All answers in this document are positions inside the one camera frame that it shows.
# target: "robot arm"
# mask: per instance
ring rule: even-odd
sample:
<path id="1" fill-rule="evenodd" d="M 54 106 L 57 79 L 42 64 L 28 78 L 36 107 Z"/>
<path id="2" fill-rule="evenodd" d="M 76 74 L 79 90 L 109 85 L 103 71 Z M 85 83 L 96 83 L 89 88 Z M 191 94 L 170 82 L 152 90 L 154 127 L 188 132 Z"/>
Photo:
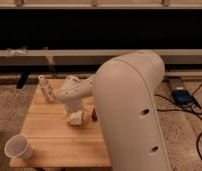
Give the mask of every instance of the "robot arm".
<path id="1" fill-rule="evenodd" d="M 107 61 L 95 76 L 72 88 L 64 85 L 57 96 L 66 103 L 91 95 L 92 89 L 114 171 L 170 171 L 154 102 L 163 76 L 156 53 L 137 51 Z"/>

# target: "wooden surface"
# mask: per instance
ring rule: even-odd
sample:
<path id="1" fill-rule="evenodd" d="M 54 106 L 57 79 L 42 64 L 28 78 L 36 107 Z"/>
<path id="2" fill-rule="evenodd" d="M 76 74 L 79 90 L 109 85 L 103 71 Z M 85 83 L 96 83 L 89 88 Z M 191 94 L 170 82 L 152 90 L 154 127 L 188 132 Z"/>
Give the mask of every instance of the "wooden surface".
<path id="1" fill-rule="evenodd" d="M 54 90 L 64 80 L 49 80 Z M 47 103 L 38 86 L 21 133 L 34 149 L 28 161 L 12 159 L 11 167 L 110 167 L 105 142 L 98 122 L 91 120 L 93 99 L 85 98 L 84 124 L 69 126 L 64 105 Z"/>

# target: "terrazzo floor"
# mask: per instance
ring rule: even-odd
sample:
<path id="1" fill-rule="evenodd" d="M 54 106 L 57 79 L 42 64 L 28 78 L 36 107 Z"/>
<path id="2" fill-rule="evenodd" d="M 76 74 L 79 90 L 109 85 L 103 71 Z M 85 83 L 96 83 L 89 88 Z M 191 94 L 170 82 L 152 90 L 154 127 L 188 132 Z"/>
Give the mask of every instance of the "terrazzo floor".
<path id="1" fill-rule="evenodd" d="M 186 82 L 190 92 L 200 82 Z M 4 155 L 5 142 L 20 132 L 25 113 L 35 92 L 36 83 L 26 84 L 23 89 L 16 89 L 16 85 L 1 85 L 0 82 L 0 171 L 32 171 L 33 169 L 12 169 L 9 159 Z M 163 82 L 156 93 L 169 97 L 167 82 Z M 202 100 L 202 88 L 196 94 Z M 156 97 L 157 108 L 171 109 L 173 106 L 163 99 Z M 201 130 L 201 123 L 196 117 L 183 112 L 159 112 L 164 139 L 169 154 L 170 163 L 174 171 L 202 171 L 195 142 Z M 68 169 L 68 171 L 105 171 L 107 169 Z"/>

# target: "black cable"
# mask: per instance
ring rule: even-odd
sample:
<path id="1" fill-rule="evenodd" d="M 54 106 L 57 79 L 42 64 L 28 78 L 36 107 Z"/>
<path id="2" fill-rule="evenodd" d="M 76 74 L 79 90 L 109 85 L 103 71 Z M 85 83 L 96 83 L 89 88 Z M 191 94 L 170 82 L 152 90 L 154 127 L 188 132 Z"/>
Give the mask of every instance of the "black cable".
<path id="1" fill-rule="evenodd" d="M 159 111 L 159 112 L 171 112 L 171 111 L 182 111 L 182 112 L 186 112 L 186 113 L 191 113 L 191 112 L 193 112 L 193 111 L 190 111 L 190 110 L 187 109 L 188 107 L 192 107 L 193 104 L 191 104 L 191 105 L 189 105 L 189 106 L 187 106 L 187 107 L 183 107 L 183 106 L 179 106 L 179 105 L 175 104 L 175 102 L 173 102 L 173 101 L 170 100 L 169 98 L 167 98 L 167 97 L 165 97 L 165 96 L 162 96 L 162 95 L 160 95 L 160 94 L 155 94 L 155 96 L 161 97 L 161 98 L 165 99 L 166 101 L 168 101 L 169 103 L 173 104 L 174 106 L 180 108 L 180 109 L 157 109 L 157 111 Z"/>
<path id="2" fill-rule="evenodd" d="M 200 121 L 202 122 L 202 117 L 199 116 L 199 114 L 196 114 L 196 113 L 195 113 L 195 116 L 196 116 L 197 118 L 199 118 Z M 201 132 L 199 133 L 199 135 L 198 135 L 198 137 L 197 137 L 197 140 L 196 140 L 197 153 L 198 153 L 200 159 L 202 160 L 202 154 L 201 154 L 200 146 L 199 146 L 201 138 L 202 138 L 202 130 L 201 130 Z"/>
<path id="3" fill-rule="evenodd" d="M 194 95 L 197 93 L 197 91 L 198 91 L 201 87 L 202 87 L 202 82 L 201 82 L 201 84 L 195 89 L 195 91 L 192 93 L 192 96 L 194 96 Z"/>
<path id="4" fill-rule="evenodd" d="M 157 111 L 159 112 L 170 112 L 170 111 L 182 111 L 182 112 L 187 112 L 187 113 L 190 113 L 194 116 L 196 116 L 201 122 L 202 122 L 202 117 L 200 115 L 202 115 L 202 109 L 201 109 L 201 112 L 196 112 L 194 111 L 194 109 L 192 108 L 192 106 L 190 106 L 190 109 L 191 110 L 188 110 L 182 106 L 178 106 L 176 105 L 173 101 L 171 101 L 170 99 L 168 99 L 167 97 L 164 97 L 160 94 L 155 94 L 155 96 L 157 97 L 161 97 L 163 99 L 165 99 L 166 101 L 170 102 L 171 104 L 173 104 L 174 106 L 180 108 L 180 109 L 157 109 Z M 198 137 L 197 137 L 197 140 L 196 140 L 196 150 L 197 150 L 197 153 L 198 153 L 198 156 L 200 157 L 201 161 L 202 161 L 202 154 L 200 152 L 200 147 L 199 147 L 199 143 L 200 143 L 200 140 L 202 138 L 202 131 L 199 133 Z"/>

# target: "white cup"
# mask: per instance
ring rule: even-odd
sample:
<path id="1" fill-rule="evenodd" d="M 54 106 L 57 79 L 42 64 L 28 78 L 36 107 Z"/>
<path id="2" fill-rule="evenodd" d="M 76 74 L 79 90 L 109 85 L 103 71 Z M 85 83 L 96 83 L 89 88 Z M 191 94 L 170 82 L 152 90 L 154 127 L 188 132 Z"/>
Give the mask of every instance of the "white cup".
<path id="1" fill-rule="evenodd" d="M 15 135 L 11 137 L 5 147 L 4 153 L 9 158 L 29 159 L 33 155 L 33 149 L 29 140 L 24 135 Z"/>

